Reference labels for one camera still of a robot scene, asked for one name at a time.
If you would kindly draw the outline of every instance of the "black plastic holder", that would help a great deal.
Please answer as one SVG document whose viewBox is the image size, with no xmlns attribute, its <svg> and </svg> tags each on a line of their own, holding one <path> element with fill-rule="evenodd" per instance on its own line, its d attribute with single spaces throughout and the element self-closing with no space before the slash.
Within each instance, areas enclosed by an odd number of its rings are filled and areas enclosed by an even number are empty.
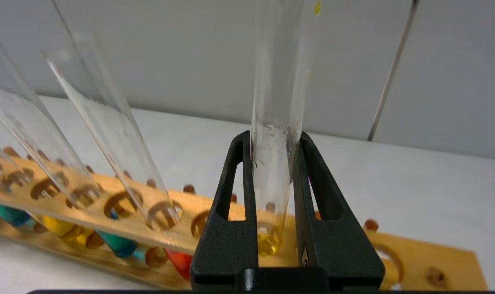
<svg viewBox="0 0 495 294">
<path fill-rule="evenodd" d="M 296 241 L 301 267 L 258 267 L 249 131 L 227 153 L 206 228 L 191 264 L 193 290 L 378 290 L 385 268 L 309 135 L 295 162 Z M 236 166 L 243 162 L 244 221 L 228 221 Z M 322 217 L 316 219 L 309 181 Z"/>
</svg>

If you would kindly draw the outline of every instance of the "yellow liquid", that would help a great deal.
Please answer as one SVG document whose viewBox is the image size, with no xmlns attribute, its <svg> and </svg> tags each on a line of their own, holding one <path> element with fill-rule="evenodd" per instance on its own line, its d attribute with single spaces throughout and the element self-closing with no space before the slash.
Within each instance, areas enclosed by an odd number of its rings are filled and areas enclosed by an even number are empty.
<svg viewBox="0 0 495 294">
<path fill-rule="evenodd" d="M 57 235 L 61 240 L 69 242 L 75 240 L 81 233 L 82 227 L 63 220 L 58 220 L 50 216 L 38 216 L 39 222 L 48 229 L 48 231 Z"/>
<path fill-rule="evenodd" d="M 258 234 L 258 255 L 274 255 L 279 245 L 280 243 L 276 234 Z"/>
</svg>

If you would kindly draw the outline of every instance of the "yellow droplet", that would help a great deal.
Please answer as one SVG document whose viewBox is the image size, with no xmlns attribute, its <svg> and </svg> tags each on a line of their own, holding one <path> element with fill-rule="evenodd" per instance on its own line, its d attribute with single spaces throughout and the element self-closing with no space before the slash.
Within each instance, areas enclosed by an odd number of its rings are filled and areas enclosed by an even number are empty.
<svg viewBox="0 0 495 294">
<path fill-rule="evenodd" d="M 319 15 L 321 11 L 322 11 L 322 2 L 318 1 L 314 6 L 314 14 Z"/>
</svg>

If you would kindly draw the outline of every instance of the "test tube with yellow liquid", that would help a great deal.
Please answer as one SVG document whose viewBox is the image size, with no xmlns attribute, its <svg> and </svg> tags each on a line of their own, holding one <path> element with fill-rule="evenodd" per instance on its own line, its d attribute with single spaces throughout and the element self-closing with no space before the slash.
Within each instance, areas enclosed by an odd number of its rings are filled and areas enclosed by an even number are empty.
<svg viewBox="0 0 495 294">
<path fill-rule="evenodd" d="M 257 0 L 251 160 L 258 254 L 281 242 L 322 2 Z"/>
</svg>

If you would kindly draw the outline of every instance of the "red liquid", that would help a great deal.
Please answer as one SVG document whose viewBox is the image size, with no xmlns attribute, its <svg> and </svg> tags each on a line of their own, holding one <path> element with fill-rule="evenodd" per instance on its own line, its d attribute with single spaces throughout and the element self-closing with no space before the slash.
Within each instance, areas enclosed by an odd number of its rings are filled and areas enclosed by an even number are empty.
<svg viewBox="0 0 495 294">
<path fill-rule="evenodd" d="M 184 277 L 184 279 L 189 279 L 191 277 L 189 268 L 191 266 L 193 256 L 168 249 L 164 249 L 164 251 L 166 252 L 167 257 L 169 257 L 169 260 L 171 260 L 171 263 L 173 263 L 177 269 L 178 273 Z"/>
</svg>

